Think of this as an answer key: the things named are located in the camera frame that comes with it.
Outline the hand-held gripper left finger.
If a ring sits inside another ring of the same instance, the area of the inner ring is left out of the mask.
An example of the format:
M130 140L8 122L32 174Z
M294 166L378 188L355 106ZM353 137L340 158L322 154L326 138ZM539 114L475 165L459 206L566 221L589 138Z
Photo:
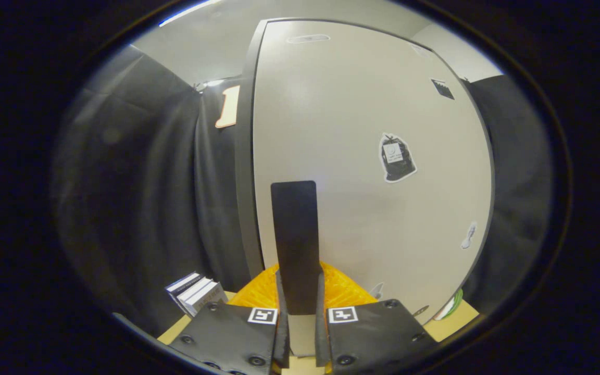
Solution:
M208 301L169 346L210 373L281 374L290 367L296 311L296 184L270 187L276 267L228 301Z

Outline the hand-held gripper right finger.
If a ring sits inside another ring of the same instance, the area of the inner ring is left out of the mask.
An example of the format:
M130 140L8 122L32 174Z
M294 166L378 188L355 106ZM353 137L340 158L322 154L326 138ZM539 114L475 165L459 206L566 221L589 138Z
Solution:
M295 355L331 374L409 373L435 345L401 301L321 263L316 184L295 183Z

